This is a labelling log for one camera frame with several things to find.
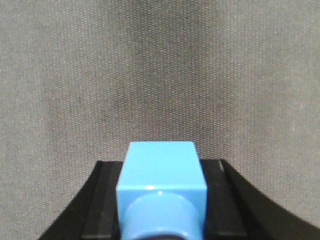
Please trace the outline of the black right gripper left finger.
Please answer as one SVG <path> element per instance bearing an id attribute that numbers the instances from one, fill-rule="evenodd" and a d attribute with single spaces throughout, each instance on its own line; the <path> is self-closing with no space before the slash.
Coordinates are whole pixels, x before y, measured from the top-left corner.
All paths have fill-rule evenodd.
<path id="1" fill-rule="evenodd" d="M 116 185 L 123 163 L 97 161 L 87 181 L 41 240 L 119 240 Z"/>

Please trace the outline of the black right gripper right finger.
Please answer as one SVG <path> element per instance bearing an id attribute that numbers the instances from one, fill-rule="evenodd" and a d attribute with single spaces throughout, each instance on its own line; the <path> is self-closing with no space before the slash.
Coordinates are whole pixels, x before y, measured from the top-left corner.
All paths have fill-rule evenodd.
<path id="1" fill-rule="evenodd" d="M 320 229 L 281 207 L 224 159 L 201 159 L 206 240 L 318 240 Z"/>

